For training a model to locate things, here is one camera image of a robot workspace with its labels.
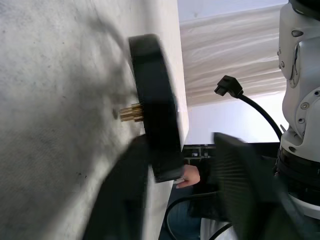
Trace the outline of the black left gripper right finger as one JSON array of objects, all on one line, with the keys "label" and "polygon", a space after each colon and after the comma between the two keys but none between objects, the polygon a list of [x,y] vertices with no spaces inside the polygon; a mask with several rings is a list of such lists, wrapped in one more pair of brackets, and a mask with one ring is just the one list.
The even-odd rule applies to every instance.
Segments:
[{"label": "black left gripper right finger", "polygon": [[245,142],[216,132],[214,162],[228,218],[239,240],[306,240],[308,226],[281,182]]}]

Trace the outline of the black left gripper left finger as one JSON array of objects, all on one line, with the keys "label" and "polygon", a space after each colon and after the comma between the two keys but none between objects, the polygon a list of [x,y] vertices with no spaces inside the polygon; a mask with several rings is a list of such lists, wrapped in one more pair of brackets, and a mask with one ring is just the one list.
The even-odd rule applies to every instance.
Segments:
[{"label": "black left gripper left finger", "polygon": [[148,172],[147,139],[140,135],[102,181],[83,233],[85,240],[142,239]]}]

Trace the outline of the person bare hand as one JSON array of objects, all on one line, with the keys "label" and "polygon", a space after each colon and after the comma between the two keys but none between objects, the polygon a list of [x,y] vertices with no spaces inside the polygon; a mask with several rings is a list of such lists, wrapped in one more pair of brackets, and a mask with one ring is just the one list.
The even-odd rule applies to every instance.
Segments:
[{"label": "person bare hand", "polygon": [[175,182],[177,189],[193,186],[200,182],[200,172],[196,166],[186,164],[183,169],[182,178]]}]

